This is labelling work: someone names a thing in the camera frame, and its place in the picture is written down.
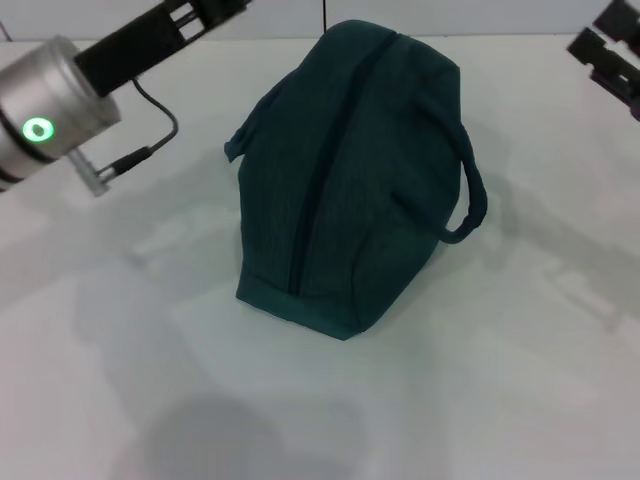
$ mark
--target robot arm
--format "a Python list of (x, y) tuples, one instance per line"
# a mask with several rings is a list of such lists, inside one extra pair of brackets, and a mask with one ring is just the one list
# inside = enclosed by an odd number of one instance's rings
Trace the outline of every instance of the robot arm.
[[(613, 0), (594, 26), (614, 42), (625, 42), (640, 57), (640, 13), (625, 0)], [(569, 53), (581, 63), (591, 64), (591, 79), (628, 105), (640, 121), (640, 70), (606, 45), (600, 35), (586, 28), (569, 46)]]
[(0, 191), (68, 156), (90, 190), (105, 193), (109, 181), (157, 150), (142, 148), (100, 172), (86, 160), (79, 147), (120, 121), (110, 94), (249, 1), (164, 0), (83, 52), (56, 37), (0, 71)]

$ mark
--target black cable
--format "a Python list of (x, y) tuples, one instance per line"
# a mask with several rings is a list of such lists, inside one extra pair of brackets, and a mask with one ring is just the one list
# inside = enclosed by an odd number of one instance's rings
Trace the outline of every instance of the black cable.
[(176, 137), (176, 135), (178, 135), (178, 132), (180, 130), (180, 125), (178, 124), (178, 119), (176, 118), (176, 116), (173, 113), (171, 113), (171, 111), (169, 111), (167, 107), (165, 107), (159, 101), (157, 101), (155, 98), (149, 95), (144, 90), (144, 88), (142, 88), (137, 78), (133, 79), (133, 86), (136, 87), (136, 90), (138, 90), (140, 95), (142, 95), (145, 98), (145, 100), (147, 100), (150, 104), (155, 106), (158, 110), (160, 110), (167, 117), (169, 117), (171, 119), (171, 123), (173, 124), (173, 128), (171, 129), (171, 132), (169, 133), (169, 135), (164, 137), (162, 140), (160, 140), (158, 143), (156, 143), (152, 147), (149, 147), (151, 150), (151, 153), (154, 154), (158, 150), (160, 150), (162, 147), (164, 147), (167, 143), (169, 143), (171, 140), (173, 140)]
[(113, 180), (114, 178), (119, 177), (123, 173), (128, 172), (132, 168), (140, 165), (147, 158), (151, 157), (151, 155), (156, 153), (158, 150), (164, 147), (167, 143), (173, 140), (176, 137), (176, 135), (178, 135), (178, 131), (180, 130), (180, 126), (178, 124), (178, 119), (176, 118), (176, 116), (173, 113), (171, 113), (171, 111), (167, 107), (165, 107), (159, 101), (157, 101), (155, 98), (149, 95), (144, 90), (144, 88), (142, 88), (137, 78), (133, 79), (133, 86), (136, 87), (136, 90), (138, 90), (140, 95), (142, 95), (145, 98), (145, 100), (147, 100), (153, 106), (158, 108), (158, 110), (160, 110), (162, 113), (164, 113), (167, 117), (171, 119), (173, 128), (171, 129), (171, 132), (166, 137), (164, 137), (162, 140), (160, 140), (158, 143), (156, 143), (152, 147), (142, 147), (139, 150), (136, 150), (135, 152), (130, 153), (129, 155), (126, 155), (119, 160), (116, 160), (111, 165), (100, 170), (99, 173), (101, 175), (102, 174), (107, 175), (109, 179), (108, 181)]

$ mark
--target dark green bag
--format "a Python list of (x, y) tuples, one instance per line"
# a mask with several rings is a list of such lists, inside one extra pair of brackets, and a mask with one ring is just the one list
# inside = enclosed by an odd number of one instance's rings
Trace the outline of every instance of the dark green bag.
[[(342, 340), (378, 321), (438, 242), (462, 241), (487, 210), (458, 67), (369, 23), (329, 30), (225, 151), (245, 155), (237, 297)], [(451, 232), (461, 165), (471, 206)]]

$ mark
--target white surface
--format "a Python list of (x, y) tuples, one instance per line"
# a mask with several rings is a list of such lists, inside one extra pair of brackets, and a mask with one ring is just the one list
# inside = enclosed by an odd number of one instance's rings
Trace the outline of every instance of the white surface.
[[(175, 142), (98, 201), (62, 161), (0, 199), (0, 478), (637, 479), (640, 130), (569, 41), (429, 40), (462, 68), (491, 213), (346, 343), (234, 298), (222, 146), (313, 42), (200, 43), (146, 76)], [(168, 128), (118, 101), (100, 165)]]
[[(15, 40), (54, 35), (100, 39), (160, 0), (0, 0), (0, 19)], [(322, 0), (255, 0), (211, 38), (315, 38), (322, 35)]]
[(578, 32), (609, 0), (327, 0), (334, 25), (360, 19), (411, 35)]

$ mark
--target bag handle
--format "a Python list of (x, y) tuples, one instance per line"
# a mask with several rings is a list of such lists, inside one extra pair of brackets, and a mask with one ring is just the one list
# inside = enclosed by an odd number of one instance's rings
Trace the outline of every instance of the bag handle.
[(454, 121), (440, 102), (428, 92), (424, 92), (420, 96), (419, 103), (421, 110), (442, 128), (454, 150), (460, 156), (467, 177), (469, 186), (469, 211), (467, 217), (460, 227), (453, 232), (448, 230), (446, 225), (433, 226), (435, 234), (440, 241), (450, 245), (457, 244), (482, 224), (487, 215), (487, 191), (476, 166), (471, 140), (469, 140), (469, 135), (462, 124), (459, 121)]

